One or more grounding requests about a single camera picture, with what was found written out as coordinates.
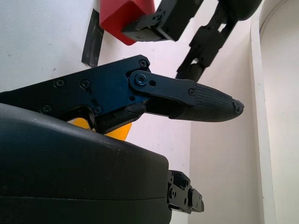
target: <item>red object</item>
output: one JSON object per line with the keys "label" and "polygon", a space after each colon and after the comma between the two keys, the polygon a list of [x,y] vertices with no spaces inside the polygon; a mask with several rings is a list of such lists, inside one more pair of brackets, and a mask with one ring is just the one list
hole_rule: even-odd
{"label": "red object", "polygon": [[122,34],[122,29],[154,12],[154,0],[100,0],[100,26],[124,44],[132,45],[136,41]]}

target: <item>screw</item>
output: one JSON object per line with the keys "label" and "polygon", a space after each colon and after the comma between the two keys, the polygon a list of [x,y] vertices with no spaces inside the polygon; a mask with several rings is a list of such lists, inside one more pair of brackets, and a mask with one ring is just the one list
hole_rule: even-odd
{"label": "screw", "polygon": [[243,112],[244,105],[239,100],[234,100],[234,106],[236,114],[240,114]]}
{"label": "screw", "polygon": [[142,68],[146,68],[148,66],[148,64],[147,64],[147,62],[145,60],[140,60],[139,65]]}
{"label": "screw", "polygon": [[171,188],[169,192],[169,197],[174,198],[175,197],[174,195],[176,195],[176,191],[173,188]]}
{"label": "screw", "polygon": [[80,86],[86,90],[90,87],[90,82],[87,79],[84,79],[80,82]]}
{"label": "screw", "polygon": [[135,77],[135,81],[140,86],[145,86],[146,84],[146,77],[143,74],[139,74]]}
{"label": "screw", "polygon": [[52,111],[52,107],[50,105],[45,105],[42,107],[42,113],[49,113]]}
{"label": "screw", "polygon": [[195,96],[194,89],[189,89],[189,95],[192,96],[192,97]]}
{"label": "screw", "polygon": [[101,113],[102,113],[102,108],[100,106],[93,108],[93,114],[95,116],[99,116]]}
{"label": "screw", "polygon": [[63,87],[64,86],[64,80],[62,79],[57,79],[55,82],[54,82],[54,85],[55,87],[59,88],[59,87]]}

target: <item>hex screw head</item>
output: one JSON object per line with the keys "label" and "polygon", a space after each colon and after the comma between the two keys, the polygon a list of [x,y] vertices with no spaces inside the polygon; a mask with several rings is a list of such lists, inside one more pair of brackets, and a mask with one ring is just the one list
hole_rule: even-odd
{"label": "hex screw head", "polygon": [[148,64],[147,64],[147,62],[145,60],[140,60],[139,65],[142,68],[146,68],[148,66]]}
{"label": "hex screw head", "polygon": [[139,74],[135,77],[135,81],[136,81],[137,85],[145,86],[146,77],[143,74]]}
{"label": "hex screw head", "polygon": [[90,82],[87,79],[84,79],[80,82],[80,86],[86,90],[90,87]]}

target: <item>bolt hole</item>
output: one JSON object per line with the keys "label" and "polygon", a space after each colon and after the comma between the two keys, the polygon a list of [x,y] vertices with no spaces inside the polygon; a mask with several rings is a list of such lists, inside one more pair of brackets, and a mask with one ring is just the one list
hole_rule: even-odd
{"label": "bolt hole", "polygon": [[156,86],[156,82],[154,80],[150,80],[149,85],[154,87],[154,86]]}

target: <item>curved black casing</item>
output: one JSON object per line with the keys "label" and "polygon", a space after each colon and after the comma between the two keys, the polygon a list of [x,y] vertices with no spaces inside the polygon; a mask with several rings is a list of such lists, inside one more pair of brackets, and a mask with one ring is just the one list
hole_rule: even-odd
{"label": "curved black casing", "polygon": [[257,10],[262,0],[219,0],[233,12],[237,20],[249,19]]}
{"label": "curved black casing", "polygon": [[0,104],[1,224],[168,224],[168,161]]}

